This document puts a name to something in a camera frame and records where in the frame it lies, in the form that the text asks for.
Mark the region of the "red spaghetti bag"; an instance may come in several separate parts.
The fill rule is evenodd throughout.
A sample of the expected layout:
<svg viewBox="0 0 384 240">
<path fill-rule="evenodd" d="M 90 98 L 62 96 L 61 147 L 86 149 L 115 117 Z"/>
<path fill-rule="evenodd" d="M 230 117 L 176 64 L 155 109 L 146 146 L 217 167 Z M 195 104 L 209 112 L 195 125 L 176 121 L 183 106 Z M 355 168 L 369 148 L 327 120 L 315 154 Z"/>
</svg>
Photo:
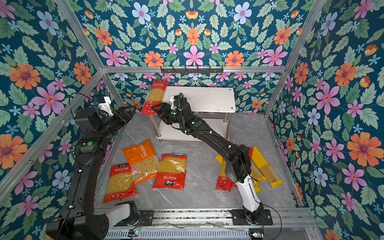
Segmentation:
<svg viewBox="0 0 384 240">
<path fill-rule="evenodd" d="M 145 103 L 143 104 L 141 114 L 156 115 L 152 110 L 152 107 L 162 103 L 167 85 L 167 80 L 154 80 Z"/>
<path fill-rule="evenodd" d="M 226 161 L 222 161 L 221 163 L 221 169 L 217 180 L 216 190 L 219 191 L 231 191 L 232 186 L 235 186 L 236 184 L 232 182 L 226 175 Z"/>
<path fill-rule="evenodd" d="M 247 147 L 247 149 L 248 149 L 249 157 L 250 157 L 250 159 L 252 160 L 253 148 Z"/>
</svg>

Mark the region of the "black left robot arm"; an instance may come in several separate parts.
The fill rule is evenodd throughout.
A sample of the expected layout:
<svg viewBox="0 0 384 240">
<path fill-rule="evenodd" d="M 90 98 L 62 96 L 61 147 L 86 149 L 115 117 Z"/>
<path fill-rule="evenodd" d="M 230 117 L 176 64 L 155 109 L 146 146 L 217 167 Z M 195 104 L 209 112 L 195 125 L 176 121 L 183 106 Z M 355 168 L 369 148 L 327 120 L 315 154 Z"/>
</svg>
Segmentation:
<svg viewBox="0 0 384 240">
<path fill-rule="evenodd" d="M 77 165 L 67 200 L 58 219 L 48 223 L 46 233 L 54 240 L 103 240 L 109 229 L 131 215 L 132 203 L 119 204 L 102 215 L 95 214 L 94 198 L 110 135 L 132 120 L 136 107 L 119 107 L 105 119 L 102 110 L 87 108 L 76 113 L 81 130 L 74 156 Z"/>
</svg>

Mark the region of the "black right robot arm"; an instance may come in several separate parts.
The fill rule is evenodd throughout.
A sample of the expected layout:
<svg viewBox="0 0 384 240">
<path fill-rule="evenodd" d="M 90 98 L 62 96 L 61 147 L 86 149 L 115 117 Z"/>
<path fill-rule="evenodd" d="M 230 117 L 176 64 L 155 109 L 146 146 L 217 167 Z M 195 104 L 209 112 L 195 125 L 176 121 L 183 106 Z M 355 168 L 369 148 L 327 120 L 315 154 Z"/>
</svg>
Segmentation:
<svg viewBox="0 0 384 240">
<path fill-rule="evenodd" d="M 197 116 L 182 93 L 173 97 L 172 103 L 160 103 L 151 109 L 167 125 L 179 124 L 179 130 L 188 136 L 201 140 L 215 150 L 225 161 L 226 176 L 234 182 L 243 200 L 247 222 L 255 225 L 262 216 L 264 205 L 254 189 L 251 176 L 252 161 L 244 145 L 236 145 L 215 132 L 209 124 Z"/>
</svg>

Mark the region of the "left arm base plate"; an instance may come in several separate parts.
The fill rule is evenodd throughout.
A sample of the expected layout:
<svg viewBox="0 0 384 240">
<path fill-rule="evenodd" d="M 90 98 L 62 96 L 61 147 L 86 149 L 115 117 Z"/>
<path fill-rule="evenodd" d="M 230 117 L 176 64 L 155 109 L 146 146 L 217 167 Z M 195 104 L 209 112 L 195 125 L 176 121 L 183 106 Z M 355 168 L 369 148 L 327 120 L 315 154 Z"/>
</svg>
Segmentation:
<svg viewBox="0 0 384 240">
<path fill-rule="evenodd" d="M 153 210 L 138 210 L 131 214 L 127 219 L 124 219 L 117 223 L 115 227 L 148 227 L 152 226 L 154 220 Z"/>
</svg>

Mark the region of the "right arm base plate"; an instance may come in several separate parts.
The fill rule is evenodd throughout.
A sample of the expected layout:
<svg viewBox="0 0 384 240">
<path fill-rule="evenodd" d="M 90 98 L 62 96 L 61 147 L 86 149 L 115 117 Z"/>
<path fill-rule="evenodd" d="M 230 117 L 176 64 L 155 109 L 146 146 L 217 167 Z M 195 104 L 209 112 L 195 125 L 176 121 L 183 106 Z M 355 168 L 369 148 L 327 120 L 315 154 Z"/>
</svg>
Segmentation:
<svg viewBox="0 0 384 240">
<path fill-rule="evenodd" d="M 273 219 L 270 210 L 264 209 L 257 214 L 249 213 L 244 209 L 230 210 L 233 225 L 235 226 L 272 226 Z"/>
</svg>

